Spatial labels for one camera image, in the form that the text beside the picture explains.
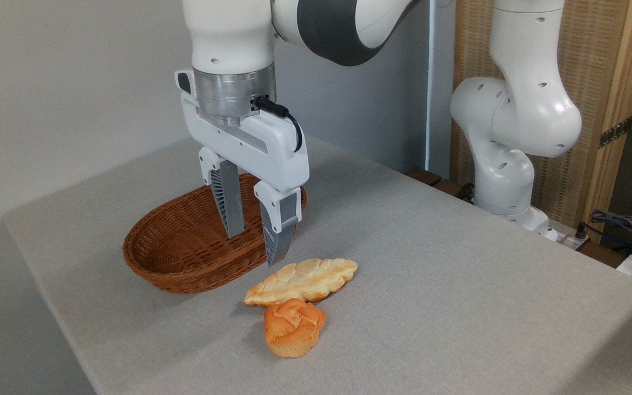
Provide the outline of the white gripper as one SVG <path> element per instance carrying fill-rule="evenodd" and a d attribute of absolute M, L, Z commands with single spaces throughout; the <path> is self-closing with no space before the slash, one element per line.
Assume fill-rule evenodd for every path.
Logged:
<path fill-rule="evenodd" d="M 182 90 L 180 100 L 191 137 L 204 146 L 199 152 L 204 184 L 211 188 L 229 238 L 244 232 L 238 167 L 263 180 L 253 190 L 260 202 L 271 267 L 286 257 L 302 219 L 301 188 L 297 187 L 309 178 L 306 145 L 295 152 L 293 123 L 266 111 L 248 116 L 237 126 L 222 125 L 201 109 L 189 70 L 177 71 L 175 79 Z"/>

